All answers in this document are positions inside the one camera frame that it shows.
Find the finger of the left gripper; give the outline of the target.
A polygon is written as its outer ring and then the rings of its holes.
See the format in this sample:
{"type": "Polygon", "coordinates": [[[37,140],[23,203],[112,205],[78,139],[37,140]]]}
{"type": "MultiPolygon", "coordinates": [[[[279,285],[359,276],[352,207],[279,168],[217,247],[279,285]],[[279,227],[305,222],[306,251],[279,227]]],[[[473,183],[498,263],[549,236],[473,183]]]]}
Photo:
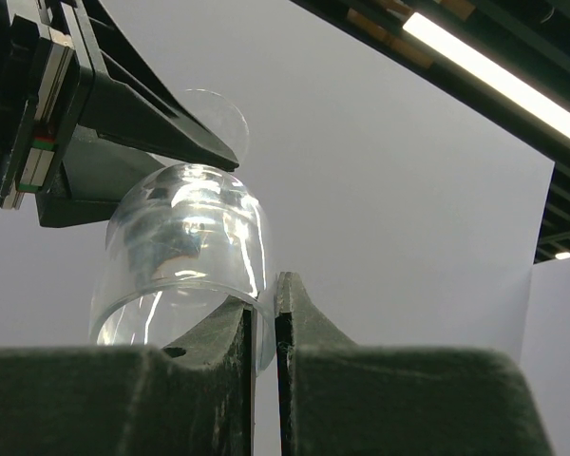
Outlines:
{"type": "Polygon", "coordinates": [[[238,167],[232,148],[178,102],[101,2],[61,6],[83,46],[75,80],[85,96],[69,118],[73,132],[55,177],[36,198],[41,226],[110,219],[134,185],[162,168],[160,158],[238,167]]]}

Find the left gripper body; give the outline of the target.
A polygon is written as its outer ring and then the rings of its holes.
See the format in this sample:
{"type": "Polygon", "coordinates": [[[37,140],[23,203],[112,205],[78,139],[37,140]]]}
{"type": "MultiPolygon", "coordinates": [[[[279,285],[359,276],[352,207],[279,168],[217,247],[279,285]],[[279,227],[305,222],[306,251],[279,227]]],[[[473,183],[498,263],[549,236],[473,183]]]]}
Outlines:
{"type": "Polygon", "coordinates": [[[0,1],[0,208],[48,191],[81,108],[75,1],[0,1]]]}

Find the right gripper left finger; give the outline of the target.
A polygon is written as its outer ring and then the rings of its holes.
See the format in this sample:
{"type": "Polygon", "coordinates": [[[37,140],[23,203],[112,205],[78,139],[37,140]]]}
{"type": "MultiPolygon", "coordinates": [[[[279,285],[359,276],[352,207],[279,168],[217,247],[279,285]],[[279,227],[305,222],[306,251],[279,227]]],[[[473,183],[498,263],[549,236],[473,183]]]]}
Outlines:
{"type": "Polygon", "coordinates": [[[167,346],[0,349],[0,455],[249,455],[253,312],[167,346]]]}

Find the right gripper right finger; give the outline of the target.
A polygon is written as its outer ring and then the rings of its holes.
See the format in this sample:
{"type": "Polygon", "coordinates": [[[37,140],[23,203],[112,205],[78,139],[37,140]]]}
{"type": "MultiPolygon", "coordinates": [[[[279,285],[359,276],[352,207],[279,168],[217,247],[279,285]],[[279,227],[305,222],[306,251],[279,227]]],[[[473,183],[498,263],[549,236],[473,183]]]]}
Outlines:
{"type": "Polygon", "coordinates": [[[285,455],[549,455],[533,395],[491,350],[368,347],[320,312],[298,274],[275,298],[285,455]]]}

